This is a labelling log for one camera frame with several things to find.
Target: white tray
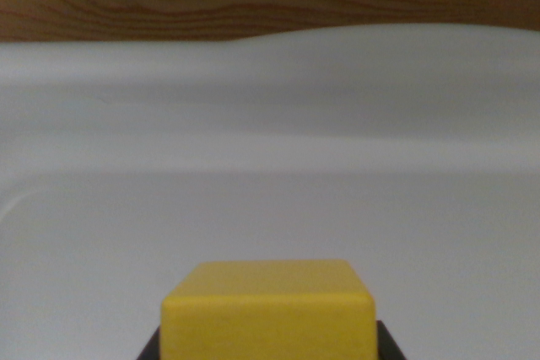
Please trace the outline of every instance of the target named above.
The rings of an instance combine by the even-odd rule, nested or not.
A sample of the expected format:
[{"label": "white tray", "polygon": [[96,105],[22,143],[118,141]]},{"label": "white tray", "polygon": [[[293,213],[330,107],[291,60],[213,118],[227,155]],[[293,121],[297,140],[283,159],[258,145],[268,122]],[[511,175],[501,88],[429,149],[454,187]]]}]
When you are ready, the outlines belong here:
[{"label": "white tray", "polygon": [[0,358],[134,359],[198,262],[349,260],[413,359],[540,353],[540,34],[0,46]]}]

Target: wooden block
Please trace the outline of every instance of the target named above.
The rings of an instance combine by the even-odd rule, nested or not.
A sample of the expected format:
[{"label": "wooden block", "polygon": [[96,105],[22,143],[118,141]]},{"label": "wooden block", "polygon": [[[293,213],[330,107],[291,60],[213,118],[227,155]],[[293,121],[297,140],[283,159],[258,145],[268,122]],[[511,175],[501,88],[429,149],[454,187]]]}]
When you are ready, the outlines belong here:
[{"label": "wooden block", "polygon": [[375,302],[346,261],[198,266],[162,305],[161,360],[376,360]]}]

